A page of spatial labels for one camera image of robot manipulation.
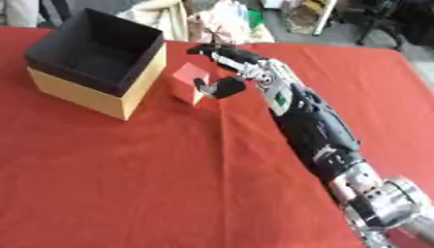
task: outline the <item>robotic arm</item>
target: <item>robotic arm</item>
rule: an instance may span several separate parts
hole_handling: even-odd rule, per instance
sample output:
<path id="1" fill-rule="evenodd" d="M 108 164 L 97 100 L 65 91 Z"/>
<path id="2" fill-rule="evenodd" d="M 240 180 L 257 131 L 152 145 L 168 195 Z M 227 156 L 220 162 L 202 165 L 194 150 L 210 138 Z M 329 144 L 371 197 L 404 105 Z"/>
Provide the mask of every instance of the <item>robotic arm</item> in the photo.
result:
<path id="1" fill-rule="evenodd" d="M 434 246 L 434 207 L 409 179 L 382 179 L 359 153 L 359 141 L 339 115 L 284 63 L 235 46 L 202 44 L 202 54 L 236 73 L 206 85 L 204 94 L 221 99 L 245 89 L 253 80 L 272 118 L 300 161 L 323 183 L 348 224 L 369 248 L 395 247 L 387 231 L 402 227 Z"/>

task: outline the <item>table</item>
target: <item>table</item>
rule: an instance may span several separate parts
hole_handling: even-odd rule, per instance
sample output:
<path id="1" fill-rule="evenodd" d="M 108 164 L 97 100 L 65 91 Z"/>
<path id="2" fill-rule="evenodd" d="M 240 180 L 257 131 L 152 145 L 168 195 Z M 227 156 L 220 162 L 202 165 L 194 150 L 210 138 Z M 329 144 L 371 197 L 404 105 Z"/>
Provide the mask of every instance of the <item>table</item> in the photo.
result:
<path id="1" fill-rule="evenodd" d="M 212 66 L 168 42 L 168 67 L 124 123 L 37 91 L 22 55 L 46 32 L 0 27 L 0 247 L 360 247 L 254 87 L 184 105 L 169 75 L 187 61 Z M 288 62 L 380 174 L 434 197 L 434 98 L 398 52 L 246 48 Z"/>

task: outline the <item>box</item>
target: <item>box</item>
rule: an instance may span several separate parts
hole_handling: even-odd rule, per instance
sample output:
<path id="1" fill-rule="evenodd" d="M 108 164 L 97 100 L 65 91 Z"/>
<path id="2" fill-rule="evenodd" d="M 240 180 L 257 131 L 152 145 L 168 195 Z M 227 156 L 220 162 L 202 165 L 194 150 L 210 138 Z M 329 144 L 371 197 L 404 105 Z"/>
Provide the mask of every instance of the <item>box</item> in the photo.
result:
<path id="1" fill-rule="evenodd" d="M 47 94 L 127 120 L 166 67 L 163 33 L 86 9 L 25 54 Z"/>
<path id="2" fill-rule="evenodd" d="M 171 76 L 170 81 L 172 95 L 192 107 L 204 96 L 196 88 L 195 78 L 200 78 L 208 84 L 209 73 L 193 64 L 186 63 Z"/>

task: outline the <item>wooden block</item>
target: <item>wooden block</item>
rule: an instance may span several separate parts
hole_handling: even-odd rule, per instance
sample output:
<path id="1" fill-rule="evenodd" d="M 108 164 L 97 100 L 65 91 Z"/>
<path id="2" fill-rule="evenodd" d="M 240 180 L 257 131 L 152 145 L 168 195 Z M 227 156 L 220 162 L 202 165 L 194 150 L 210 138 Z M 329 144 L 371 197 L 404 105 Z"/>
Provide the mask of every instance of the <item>wooden block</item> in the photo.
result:
<path id="1" fill-rule="evenodd" d="M 172 75 L 170 81 L 173 96 L 193 107 L 204 96 L 203 93 L 196 88 L 194 84 L 195 78 L 201 78 L 208 84 L 209 73 L 191 63 L 186 63 Z"/>

